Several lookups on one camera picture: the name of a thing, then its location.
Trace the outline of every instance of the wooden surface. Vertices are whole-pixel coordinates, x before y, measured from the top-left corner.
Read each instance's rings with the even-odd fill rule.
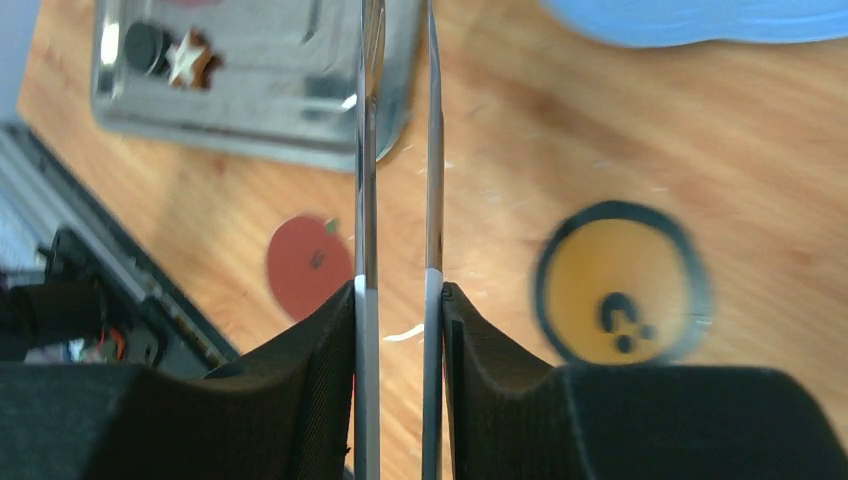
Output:
[[[668,211],[692,233],[716,297],[687,361],[789,372],[845,444],[848,42],[628,51],[570,32],[535,2],[436,10],[446,278],[557,361],[529,295],[552,230],[610,198]],[[43,0],[24,118],[241,350],[256,347],[290,325],[263,272],[272,233],[309,211],[352,239],[352,176],[104,132],[89,107],[91,25],[90,2]],[[419,67],[413,119],[378,175],[384,336],[423,321],[423,55]],[[385,478],[419,477],[419,338],[382,343]]]

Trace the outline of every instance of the gray tray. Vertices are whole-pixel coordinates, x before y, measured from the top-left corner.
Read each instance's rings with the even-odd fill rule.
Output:
[[[353,171],[361,0],[98,0],[91,102],[109,130],[280,162]],[[382,157],[408,119],[420,0],[386,0],[377,113]],[[207,37],[223,66],[206,91],[176,90],[124,61],[123,38],[144,20]]]

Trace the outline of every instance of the black bottle cap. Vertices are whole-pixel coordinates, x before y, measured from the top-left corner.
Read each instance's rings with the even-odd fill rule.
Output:
[[[166,70],[165,52],[171,45],[168,33],[144,22],[135,22],[124,37],[124,58],[130,67],[145,75],[161,75]]]

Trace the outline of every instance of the blue plastic object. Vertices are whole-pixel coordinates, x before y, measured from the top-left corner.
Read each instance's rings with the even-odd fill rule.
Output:
[[[668,47],[704,40],[800,43],[848,36],[848,0],[544,0],[596,40]]]

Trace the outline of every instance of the yellow plate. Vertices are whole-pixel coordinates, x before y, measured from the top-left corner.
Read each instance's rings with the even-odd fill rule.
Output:
[[[536,313],[570,364],[668,362],[706,333],[712,298],[683,229],[663,213],[619,201],[567,219],[536,272]]]

